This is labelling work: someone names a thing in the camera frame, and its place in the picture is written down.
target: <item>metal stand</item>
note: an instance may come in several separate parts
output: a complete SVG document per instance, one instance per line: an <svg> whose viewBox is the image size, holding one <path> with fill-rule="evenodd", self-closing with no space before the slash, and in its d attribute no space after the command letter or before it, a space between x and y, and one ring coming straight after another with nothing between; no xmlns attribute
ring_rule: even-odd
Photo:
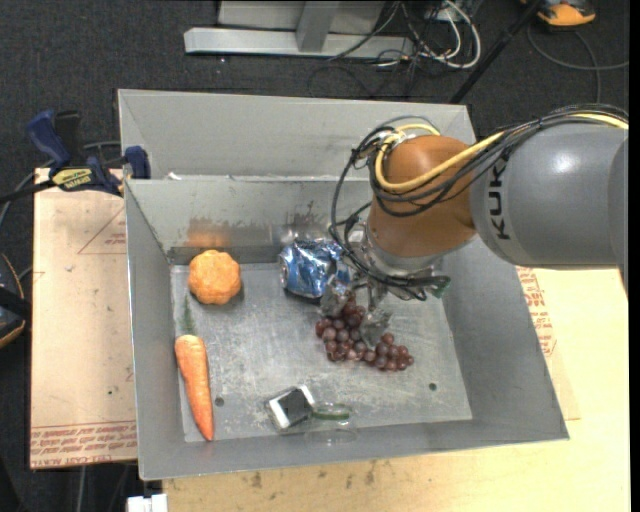
<svg viewBox="0 0 640 512"><path fill-rule="evenodd" d="M343 2L304 2L295 30L192 28L184 34L188 54L259 54L333 57L358 45L363 34L330 33ZM374 9L379 15L379 7ZM402 51L406 39L375 36L349 54L352 58L375 58L386 50Z"/></svg>

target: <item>tan tabletop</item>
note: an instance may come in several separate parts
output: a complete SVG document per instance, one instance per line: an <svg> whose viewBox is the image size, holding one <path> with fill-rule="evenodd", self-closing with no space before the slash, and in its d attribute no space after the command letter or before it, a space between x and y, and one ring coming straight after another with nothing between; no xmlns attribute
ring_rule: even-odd
<svg viewBox="0 0 640 512"><path fill-rule="evenodd" d="M135 459L123 206L93 192L36 196L33 469ZM169 510L629 510L620 277L520 277L570 440L167 480Z"/></svg>

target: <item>black wire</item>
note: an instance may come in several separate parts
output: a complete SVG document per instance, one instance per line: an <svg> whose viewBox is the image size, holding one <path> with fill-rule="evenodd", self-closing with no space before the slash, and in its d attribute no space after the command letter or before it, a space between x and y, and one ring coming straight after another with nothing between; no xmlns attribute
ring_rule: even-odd
<svg viewBox="0 0 640 512"><path fill-rule="evenodd" d="M424 59L428 62L433 62L436 65L439 64L439 68L441 70L441 72L439 73L439 75L442 75L446 72L456 72L456 71L462 71L465 68L464 64L458 64L456 62L453 62L451 59L448 59L446 56L443 58L443 60L440 60L437 57L441 57L440 55L437 55L436 53L434 53L431 50L431 47L426 43L427 40L427 34L425 29L431 28L432 26L434 26L437 23L437 16L440 13L440 11L445 8L446 6L444 5L445 2L440 2L440 5L437 8L434 8L430 11L430 15L429 18L427 19L421 19L420 21L424 24L422 27L422 32L420 34L418 34L418 31L415 29L415 27L413 26L413 24L411 23L411 20L409 19L409 14L413 14L414 17L417 17L415 13L412 12L411 8L408 7L406 5L406 2L402 3L402 12L404 15L404 20L405 20L405 24L407 25L407 29L408 32L410 34L410 39L413 41L414 43L414 49L416 50L416 54L414 55L414 57L412 58L412 63L413 62L418 62L421 59ZM469 17L469 23L464 23L462 28L459 28L458 31L460 32L460 30L471 30L473 32L473 29L470 26L471 23L471 17ZM464 43L464 40L466 38L459 33L458 34L458 42L460 45L462 45ZM471 38L471 43L469 44L468 48L466 50L463 50L461 48L461 51L459 52L462 55L465 55L468 58L468 53L473 51L473 47L475 44L475 39L472 37ZM429 55L429 58L425 58L422 56L422 53L426 53ZM417 69L420 69L421 71L427 73L430 76L438 76L437 74L434 73L430 73L429 71L427 71L425 68L422 68L421 66L418 65Z"/></svg>
<svg viewBox="0 0 640 512"><path fill-rule="evenodd" d="M102 149L105 147L116 147L116 146L120 146L120 141L117 140L106 140L106 141L99 141L99 142L91 142L89 144L85 144L83 149L88 150L88 149L94 149L97 148L98 152L100 153L101 156L101 161L104 158L104 154L102 152ZM122 157L118 157L118 158L114 158L112 160L109 160L107 162L104 163L113 163L114 161L120 160ZM41 164L39 166L39 168L46 168L46 167L50 167L53 165L53 160L48 160L47 162ZM27 183L29 183L29 180L34 176L33 172L28 173L23 179L22 181L16 186L16 188L13 190L12 194L7 194L6 196L3 196L0 198L0 204L4 203L4 206L2 208L2 210L0 211L0 228L2 227L2 224L4 223L4 220L7 216L7 212L9 211L9 208L12 204L12 202L14 201L14 199L17 199L18 197L21 197L20 194L18 194L17 196L14 197L14 194L22 191L24 189L24 187L27 185ZM46 188L50 188L53 185L45 185L45 184L40 184L40 185L36 185L34 186L34 190L33 193L39 192L40 190L46 189Z"/></svg>
<svg viewBox="0 0 640 512"><path fill-rule="evenodd" d="M591 49L591 46L589 46L589 43L587 42L587 40L584 37L582 37L582 35L580 35L580 32L576 32L575 34L576 34L576 37L580 39L580 41L586 48L587 53L589 54L589 57L591 57L591 63L593 64L593 71L596 74L596 103L600 103L600 95L602 92L602 78L600 76L600 68L598 66L596 55L595 53L593 53L593 50Z"/></svg>
<svg viewBox="0 0 640 512"><path fill-rule="evenodd" d="M534 41L533 39L533 35L531 32L531 25L529 25L527 27L527 38L529 39L529 42L531 43L531 46L533 46L533 49L536 50L540 55L542 55L545 59L550 60L551 62L553 62L554 64L558 64L559 66L568 68L568 69L573 69L576 71L611 71L613 69L621 69L621 68L626 68L627 66L629 66L629 61L626 60L624 62L620 62L618 64L612 64L609 66L579 66L576 64L573 64L571 62L564 62L561 61L559 59L556 59L555 57L552 57L551 55L549 55L548 53L546 53L544 50L542 50L542 48L540 48L540 46L538 46L538 44Z"/></svg>
<svg viewBox="0 0 640 512"><path fill-rule="evenodd" d="M391 23L391 21L393 20L393 18L395 18L396 13L398 12L398 8L400 7L400 2L394 2L391 5L391 14L389 14L389 16L387 17L386 21L384 21L378 28L376 28L375 30L372 30L367 36L365 36L361 41L359 41L356 45L352 46L351 48L337 54L334 55L333 57L330 57L328 59L329 62L334 61L334 60L338 60L338 59L342 59L344 57L346 57L347 55L351 55L353 52L355 52L356 50L358 50L359 48L361 48L362 46L364 46L368 41L370 41L373 37L375 37L376 35L378 35L380 32L382 32L382 30L385 29L385 27L387 27L387 25L389 25L389 23Z"/></svg>
<svg viewBox="0 0 640 512"><path fill-rule="evenodd" d="M603 122L598 119L578 117L576 116L576 114L578 113L587 115L602 114L628 123L628 114L626 114L624 110L618 107L601 104L568 105L560 109L556 109L540 118L533 119L529 122L519 125L512 125L505 130L500 130L501 132L503 132L503 134L499 139L494 141L488 147L483 148L483 150L478 152L476 155L470 157L469 160L464 165L462 165L461 168L456 171L453 176L446 180L440 181L435 185L433 184L435 178L433 178L432 180L429 180L424 184L420 184L414 189L408 191L408 194L386 192L383 187L377 182L377 179L375 177L375 159L381 151L388 153L390 147L389 144L383 143L382 137L383 135L388 134L390 131L392 132L394 130L393 127L389 125L381 125L370 132L360 142L357 148L352 151L349 160L338 179L331 203L331 222L329 233L336 241L336 243L343 249L345 258L351 262L352 266L355 267L355 269L360 274L383 285L402 288L413 298L424 300L426 298L424 290L416 293L412 290L412 288L415 289L431 287L431 289L441 289L443 286L447 285L448 278L445 276L398 277L382 274L377 269L371 267L371 265L361 261L358 258L357 253L353 250L351 242L349 241L350 231L357 223L359 215L366 208L371 206L371 203L367 203L359 207L345 220L342 220L340 222L337 221L336 211L340 191L348 172L352 168L354 168L355 162L359 158L362 158L365 152L373 150L373 154L369 154L368 156L368 166L370 171L370 184L374 192L374 200L380 206L380 208L389 215L393 215L396 217L410 217L412 215L417 215L419 213L427 211L429 208L432 208L440 203L449 201L457 197L464 190L475 183L482 175L484 175L491 168L491 166L498 161L498 159L502 158L508 160L513 151L515 151L530 137L542 130L561 124L576 122L603 124ZM475 172L476 175L454 194L449 195L449 193L453 190L455 184L471 172ZM416 204L416 201L423 200L428 197L431 197L428 202L424 204ZM415 208L408 211L393 210L389 207L389 205L385 204L385 201L389 201L391 203L412 204L413 206L415 206ZM338 226L340 225L344 225L342 238L338 234L337 230Z"/></svg>
<svg viewBox="0 0 640 512"><path fill-rule="evenodd" d="M360 77L358 75L356 75L353 71L351 71L349 68L346 68L346 67L340 66L340 65L336 65L336 64L325 64L325 65L315 69L307 77L307 92L309 93L309 96L311 96L312 98L317 98L317 96L313 93L313 90L312 90L313 79L318 74L320 74L321 72L331 71L331 70L341 71L342 73L344 73L347 76L349 76L349 78L351 78L354 82L356 82L360 86L361 89L364 90L364 92L366 93L366 97L367 98L371 98L374 95L374 92L372 90L370 90L366 86L366 84L360 79Z"/></svg>
<svg viewBox="0 0 640 512"><path fill-rule="evenodd" d="M116 484L113 494L111 495L111 501L109 502L109 508L107 508L107 512L111 512L118 498L122 497L122 488L124 487L124 483L127 480L128 474L129 474L129 465L125 464L124 469L122 470L122 474L118 479L118 483Z"/></svg>

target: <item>black cable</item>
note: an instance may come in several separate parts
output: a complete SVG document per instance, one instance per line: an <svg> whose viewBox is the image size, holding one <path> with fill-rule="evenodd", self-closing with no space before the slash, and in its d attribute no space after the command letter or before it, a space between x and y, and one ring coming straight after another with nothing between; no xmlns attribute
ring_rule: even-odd
<svg viewBox="0 0 640 512"><path fill-rule="evenodd" d="M587 40L582 37L582 35L580 35L579 32L575 32L576 37L578 39L580 39L580 41L582 41L582 44L584 45L584 47L587 50L587 53L589 54L589 57L591 57L591 63L593 64L593 70L596 74L596 103L600 103L600 96L602 93L602 79L600 76L600 69L598 66L598 61L596 59L596 55L595 53L593 53L593 50L591 49L591 46L589 46L589 43L587 43Z"/></svg>
<svg viewBox="0 0 640 512"><path fill-rule="evenodd" d="M500 55L502 50L509 44L513 37L522 29L524 25L529 23L531 19L536 15L539 8L542 6L544 0L531 0L520 18L516 22L503 31L501 37L491 47L489 52L484 58L477 64L475 69L467 77L460 89L451 97L449 103L458 104L467 95L471 88L476 84L484 72L488 69L491 63Z"/></svg>
<svg viewBox="0 0 640 512"><path fill-rule="evenodd" d="M352 46L351 48L337 54L334 55L333 57L330 57L328 59L329 62L334 61L334 60L338 60L338 59L342 59L348 55L351 55L353 52L355 52L356 50L358 50L359 48L361 48L362 46L364 46L367 42L369 42L373 37L375 37L376 35L378 35L380 32L382 32L387 25L389 25L389 23L391 23L391 21L393 20L393 18L395 18L396 13L398 12L398 8L400 7L400 2L394 2L391 5L391 14L389 14L389 16L387 17L386 21L383 22L378 28L376 28L375 30L371 31L367 36L365 36L361 41L359 41L357 44L355 44L354 46Z"/></svg>
<svg viewBox="0 0 640 512"><path fill-rule="evenodd" d="M120 146L120 141L117 140L106 140L106 141L99 141L99 142L91 142L89 144L85 144L83 149L88 150L88 149L98 149L98 152L100 154L100 161L102 162L104 160L104 154L103 154L103 148L105 147L116 147L116 146ZM104 163L114 163L115 161L122 161L122 157L118 157L118 158L114 158L111 160L108 160ZM51 167L54 164L53 160L49 160L43 164L41 164L39 166L39 168L47 168L47 167ZM2 211L0 211L0 228L2 227L2 224L4 223L5 217L7 216L7 212L9 211L9 207L11 206L11 203L15 200L15 199L19 199L20 197L23 197L24 195L28 195L29 193L36 193L39 192L40 190L44 190L47 188L51 188L52 186L54 186L52 183L50 182L43 182L41 184L38 185L34 185L32 189L30 189L30 192L24 192L24 187L27 185L27 183L29 183L29 181L33 178L34 173L30 172L28 173L23 179L22 181L20 181L20 183L18 183L18 185L16 186L16 188L13 190L13 192L11 194L7 194L6 196L0 197L0 204L4 203L4 206L2 208Z"/></svg>
<svg viewBox="0 0 640 512"><path fill-rule="evenodd" d="M540 46L538 46L538 44L533 40L533 36L531 34L531 25L529 25L529 27L527 28L527 38L529 39L529 42L531 43L531 46L533 46L534 50L536 50L540 55L542 55L544 58L550 60L551 62L553 62L554 64L558 64L559 66L568 68L568 69L574 69L576 71L611 71L613 69L621 69L621 68L625 68L627 66L629 66L629 61L626 60L624 62L620 62L618 64L612 64L609 66L579 66L576 64L573 64L571 62L564 62L561 61L559 59L556 59L555 57L552 57L551 55L549 55L548 53L546 53L544 50L542 50L542 48L540 48Z"/></svg>
<svg viewBox="0 0 640 512"><path fill-rule="evenodd" d="M628 124L628 115L624 110L611 105L601 104L586 104L586 105L569 105L556 109L540 118L533 119L526 123L511 125L499 132L502 135L494 141L492 144L483 148L475 155L469 157L468 161L458 169L455 174L446 180L439 181L437 184L433 184L436 176L425 183L419 184L413 189L404 193L394 193L385 191L384 188L377 182L375 176L375 161L380 152L388 153L390 143L385 143L385 138L394 131L394 128L387 123L387 125L381 125L375 130L370 132L354 149L349 157L345 168L343 169L336 189L334 191L332 203L331 203L331 223L329 227L329 233L336 241L336 243L343 249L345 259L348 259L351 265L361 275L377 281L383 285L389 287L402 288L412 297L423 300L426 298L424 290L421 293L415 293L413 290L418 288L431 288L442 289L447 284L447 277L444 276L429 276L429 277L399 277L381 273L381 271L375 269L371 264L361 261L356 251L351 245L349 240L350 232L359 220L359 215L368 207L371 203L367 203L360 206L355 212L350 214L346 219L337 221L336 210L338 198L342 185L346 179L348 172L355 168L355 163L358 159L364 158L366 155L367 164L369 166L370 173L370 185L374 192L374 201L379 207L389 215L395 217L410 217L417 215L429 208L432 208L440 203L449 201L454 197L457 197L464 190L475 183L480 176L484 175L492 165L494 165L500 158L508 160L509 156L515 151L521 144L527 141L530 137L539 133L542 130L548 129L553 126L558 126L566 123L593 123L603 124L602 120L597 118L582 117L593 115L606 115L621 122ZM463 187L450 194L454 186L469 173L475 173L475 176L466 183ZM426 200L425 203L416 203L416 201ZM385 204L386 201L390 203L404 203L411 204L414 208L407 211L395 210L391 205ZM338 226L344 226L342 237L338 234Z"/></svg>
<svg viewBox="0 0 640 512"><path fill-rule="evenodd" d="M365 83L360 79L360 77L358 75L356 75L353 71L351 71L349 68L346 68L344 66L339 66L339 65L335 65L335 64L325 64L317 69L315 69L308 77L307 77L307 92L309 93L309 96L311 96L312 98L317 98L317 96L313 93L312 90L312 82L313 79L320 73L320 72L325 72L325 71L331 71L331 70L337 70L337 71L341 71L342 73L346 74L347 76L349 76L349 78L353 79L354 82L356 82L360 88L362 90L364 90L364 92L366 93L366 97L367 98L371 98L373 96L373 92L365 85Z"/></svg>
<svg viewBox="0 0 640 512"><path fill-rule="evenodd" d="M19 190L11 192L10 194L7 194L6 196L0 197L0 204L11 203L12 201L15 201L16 199L20 199L21 197L33 195L36 192L40 192L41 190L46 190L48 188L52 188L55 186L56 184L53 183L52 181L44 181L42 183L38 183L37 185L31 185L30 187L23 187L23 188L20 188Z"/></svg>
<svg viewBox="0 0 640 512"><path fill-rule="evenodd" d="M31 304L4 286L0 286L0 307L15 313L23 320L31 318Z"/></svg>
<svg viewBox="0 0 640 512"><path fill-rule="evenodd" d="M111 500L109 501L109 507L107 508L107 512L112 512L113 507L116 504L116 501L118 500L118 498L122 497L122 488L124 487L124 483L126 482L128 475L129 475L129 465L125 464L124 469L122 470L122 474L118 479L118 483L116 484L113 494L111 495Z"/></svg>

